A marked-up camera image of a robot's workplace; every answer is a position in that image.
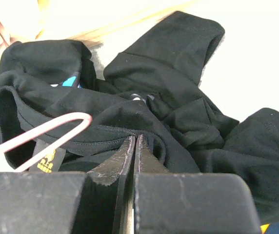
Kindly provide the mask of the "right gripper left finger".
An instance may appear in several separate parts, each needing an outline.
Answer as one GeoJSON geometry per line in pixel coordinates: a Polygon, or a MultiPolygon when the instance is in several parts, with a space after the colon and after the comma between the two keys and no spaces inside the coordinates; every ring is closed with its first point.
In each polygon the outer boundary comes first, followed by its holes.
{"type": "Polygon", "coordinates": [[[128,137],[87,173],[0,173],[0,234],[132,233],[132,164],[128,137]]]}

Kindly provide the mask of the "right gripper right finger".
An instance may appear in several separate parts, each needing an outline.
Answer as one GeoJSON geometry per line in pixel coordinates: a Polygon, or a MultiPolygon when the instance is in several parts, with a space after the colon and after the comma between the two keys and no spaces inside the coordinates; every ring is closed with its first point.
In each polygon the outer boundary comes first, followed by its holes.
{"type": "Polygon", "coordinates": [[[259,234],[251,192],[234,174],[172,173],[136,142],[134,232],[137,234],[259,234]]]}

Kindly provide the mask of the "black t shirt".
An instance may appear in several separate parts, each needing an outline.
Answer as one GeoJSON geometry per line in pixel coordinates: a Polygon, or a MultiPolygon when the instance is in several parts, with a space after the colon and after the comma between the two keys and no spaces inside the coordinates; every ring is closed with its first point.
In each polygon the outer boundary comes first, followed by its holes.
{"type": "Polygon", "coordinates": [[[239,122],[199,89],[224,35],[215,21],[175,12],[120,52],[97,79],[80,41],[15,42],[0,60],[0,144],[71,112],[91,125],[64,144],[63,171],[89,171],[144,135],[174,173],[231,173],[250,188],[262,224],[279,221],[279,112],[239,122]]]}

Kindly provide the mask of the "pink wire hanger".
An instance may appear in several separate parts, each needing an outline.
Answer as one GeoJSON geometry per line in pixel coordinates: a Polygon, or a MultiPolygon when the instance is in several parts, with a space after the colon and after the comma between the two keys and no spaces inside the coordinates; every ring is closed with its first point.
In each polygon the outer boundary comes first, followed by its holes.
{"type": "Polygon", "coordinates": [[[57,127],[60,127],[71,121],[81,120],[81,123],[74,127],[72,130],[68,131],[66,134],[62,135],[52,144],[47,146],[45,149],[37,153],[34,157],[20,165],[18,168],[14,169],[14,172],[24,172],[31,166],[36,164],[38,161],[43,159],[47,154],[51,153],[53,150],[57,149],[64,143],[71,140],[73,137],[85,130],[92,122],[92,116],[86,113],[74,112],[56,117],[48,122],[45,122],[5,143],[0,144],[0,156],[3,156],[6,152],[30,141],[38,136],[41,136],[57,127]]]}

